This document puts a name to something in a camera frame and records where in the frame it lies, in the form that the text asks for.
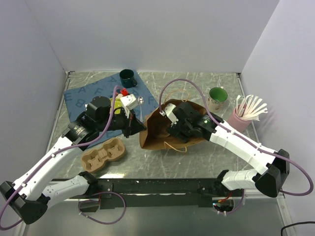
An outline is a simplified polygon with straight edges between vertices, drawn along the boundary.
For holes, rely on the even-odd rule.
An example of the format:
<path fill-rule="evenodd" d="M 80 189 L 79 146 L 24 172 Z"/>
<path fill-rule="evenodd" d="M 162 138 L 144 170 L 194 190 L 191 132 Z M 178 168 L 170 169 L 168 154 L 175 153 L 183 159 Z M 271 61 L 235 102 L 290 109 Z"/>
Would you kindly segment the brown paper bag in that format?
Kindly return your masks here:
<path fill-rule="evenodd" d="M 210 140 L 211 135 L 215 133 L 216 124 L 212 122 L 204 107 L 191 101 L 169 99 L 161 105 L 161 108 L 164 110 L 169 103 L 179 105 L 182 102 L 188 102 L 202 115 L 202 118 L 197 122 L 197 126 L 202 129 L 203 137 L 191 137 L 187 143 L 182 143 L 166 131 L 171 121 L 167 117 L 163 117 L 159 113 L 159 108 L 156 108 L 146 117 L 144 125 L 147 127 L 147 130 L 140 132 L 139 143 L 141 148 L 147 150 L 173 149 L 179 152 L 186 152 L 187 147 Z"/>

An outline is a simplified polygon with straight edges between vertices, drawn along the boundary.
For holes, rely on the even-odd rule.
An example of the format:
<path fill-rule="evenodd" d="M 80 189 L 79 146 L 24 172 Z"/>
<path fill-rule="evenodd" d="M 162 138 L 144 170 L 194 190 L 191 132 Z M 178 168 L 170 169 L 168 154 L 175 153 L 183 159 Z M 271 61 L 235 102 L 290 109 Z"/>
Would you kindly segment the cardboard cup carrier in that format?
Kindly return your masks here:
<path fill-rule="evenodd" d="M 81 164 L 89 173 L 99 172 L 107 162 L 117 161 L 126 153 L 126 148 L 120 138 L 112 138 L 102 144 L 100 148 L 90 148 L 81 157 Z"/>

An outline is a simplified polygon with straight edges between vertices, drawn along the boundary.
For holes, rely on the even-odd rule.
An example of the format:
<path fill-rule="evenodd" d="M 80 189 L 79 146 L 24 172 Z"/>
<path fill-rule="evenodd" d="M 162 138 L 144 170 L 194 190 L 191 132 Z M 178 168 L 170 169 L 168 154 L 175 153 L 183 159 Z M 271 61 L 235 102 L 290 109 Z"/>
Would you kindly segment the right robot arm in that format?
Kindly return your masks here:
<path fill-rule="evenodd" d="M 160 114 L 171 122 L 167 132 L 181 142 L 202 138 L 224 147 L 252 167 L 245 171 L 223 170 L 215 184 L 219 195 L 226 196 L 236 189 L 257 189 L 268 197 L 278 196 L 289 167 L 274 156 L 276 151 L 241 134 L 213 113 L 201 114 L 188 102 L 169 103 L 160 109 Z"/>

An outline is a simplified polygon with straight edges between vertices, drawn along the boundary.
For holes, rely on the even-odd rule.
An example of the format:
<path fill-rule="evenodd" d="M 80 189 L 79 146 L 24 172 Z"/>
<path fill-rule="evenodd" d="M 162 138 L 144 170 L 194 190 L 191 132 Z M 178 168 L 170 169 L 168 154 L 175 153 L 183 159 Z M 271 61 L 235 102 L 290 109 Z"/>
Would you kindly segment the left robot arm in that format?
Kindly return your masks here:
<path fill-rule="evenodd" d="M 49 185 L 68 160 L 97 142 L 108 130 L 121 130 L 126 138 L 146 130 L 134 111 L 141 99 L 133 94 L 123 96 L 120 98 L 122 105 L 118 108 L 113 106 L 114 101 L 103 96 L 93 98 L 36 165 L 14 182 L 1 184 L 0 192 L 6 204 L 25 224 L 34 223 L 48 208 L 65 199 L 80 195 L 91 198 L 97 193 L 98 181 L 87 171 L 56 186 Z"/>

